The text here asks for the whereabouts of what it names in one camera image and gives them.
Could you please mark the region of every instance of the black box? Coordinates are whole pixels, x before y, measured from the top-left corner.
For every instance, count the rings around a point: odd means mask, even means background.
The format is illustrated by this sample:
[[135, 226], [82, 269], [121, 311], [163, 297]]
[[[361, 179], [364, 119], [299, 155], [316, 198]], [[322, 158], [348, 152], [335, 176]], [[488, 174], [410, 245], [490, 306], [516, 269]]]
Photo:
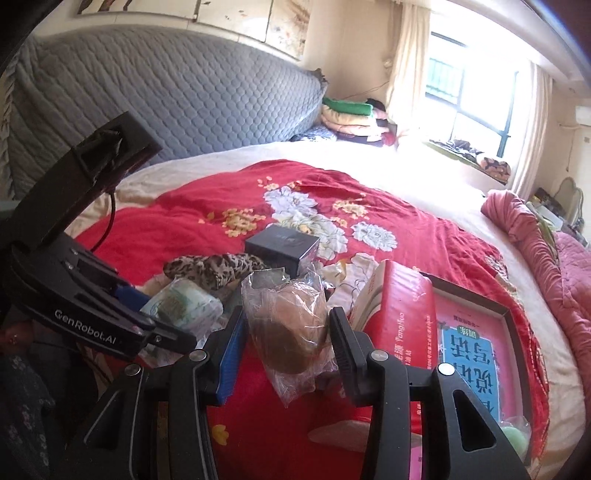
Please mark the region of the black box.
[[256, 255], [270, 268], [285, 268], [285, 272], [296, 278], [316, 258], [320, 239], [278, 225], [270, 225], [245, 242], [245, 252]]

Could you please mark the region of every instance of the folded blanket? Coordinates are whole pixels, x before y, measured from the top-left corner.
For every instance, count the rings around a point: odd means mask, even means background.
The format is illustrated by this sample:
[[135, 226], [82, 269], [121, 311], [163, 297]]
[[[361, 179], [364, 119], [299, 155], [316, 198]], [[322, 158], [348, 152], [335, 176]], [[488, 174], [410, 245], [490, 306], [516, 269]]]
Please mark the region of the folded blanket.
[[352, 115], [371, 115], [373, 107], [368, 103], [348, 102], [347, 100], [333, 100], [324, 97], [322, 103], [328, 105], [336, 112], [351, 113]]
[[380, 136], [381, 134], [390, 131], [388, 127], [378, 127], [377, 125], [374, 127], [364, 127], [362, 125], [338, 125], [328, 120], [324, 115], [322, 115], [322, 123], [335, 132], [358, 135], [360, 137]]
[[328, 105], [322, 106], [322, 115], [337, 125], [361, 125], [365, 127], [376, 127], [376, 119], [367, 115], [352, 115], [351, 113], [340, 113]]

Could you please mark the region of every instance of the plastic bag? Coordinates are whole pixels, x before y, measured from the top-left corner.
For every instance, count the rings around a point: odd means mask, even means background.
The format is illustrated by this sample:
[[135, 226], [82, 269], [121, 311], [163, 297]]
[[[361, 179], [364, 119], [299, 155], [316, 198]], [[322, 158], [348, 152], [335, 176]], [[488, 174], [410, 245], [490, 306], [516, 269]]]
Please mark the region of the plastic bag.
[[525, 417], [511, 417], [499, 422], [501, 430], [523, 462], [530, 446], [531, 426]]
[[256, 351], [285, 406], [314, 391], [318, 375], [336, 369], [316, 273], [288, 281], [282, 268], [255, 271], [242, 282], [242, 304]]
[[222, 302], [194, 282], [176, 278], [141, 309], [149, 316], [201, 338], [223, 313]]
[[[164, 287], [141, 309], [145, 314], [194, 334], [195, 348], [201, 348], [209, 335], [225, 327], [221, 318], [222, 302], [194, 282], [176, 278]], [[147, 345], [140, 357], [151, 367], [175, 363], [182, 355]]]

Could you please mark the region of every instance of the green blanket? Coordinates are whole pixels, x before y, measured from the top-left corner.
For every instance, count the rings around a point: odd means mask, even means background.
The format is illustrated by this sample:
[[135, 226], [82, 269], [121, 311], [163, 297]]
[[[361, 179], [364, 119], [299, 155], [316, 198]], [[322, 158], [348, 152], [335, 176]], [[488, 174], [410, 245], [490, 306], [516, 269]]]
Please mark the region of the green blanket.
[[371, 116], [374, 107], [368, 103], [348, 102], [347, 100], [332, 100], [324, 97], [322, 103], [332, 108], [335, 112], [351, 113], [352, 115]]

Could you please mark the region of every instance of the pink quilt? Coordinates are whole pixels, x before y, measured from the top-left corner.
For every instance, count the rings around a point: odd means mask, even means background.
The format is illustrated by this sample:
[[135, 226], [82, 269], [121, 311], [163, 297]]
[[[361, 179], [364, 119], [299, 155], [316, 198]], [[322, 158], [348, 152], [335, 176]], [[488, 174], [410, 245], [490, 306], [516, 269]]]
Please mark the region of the pink quilt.
[[558, 262], [543, 240], [533, 213], [508, 190], [491, 190], [482, 213], [509, 235], [531, 268], [579, 367], [587, 421], [591, 419], [591, 253], [566, 233], [554, 234]]

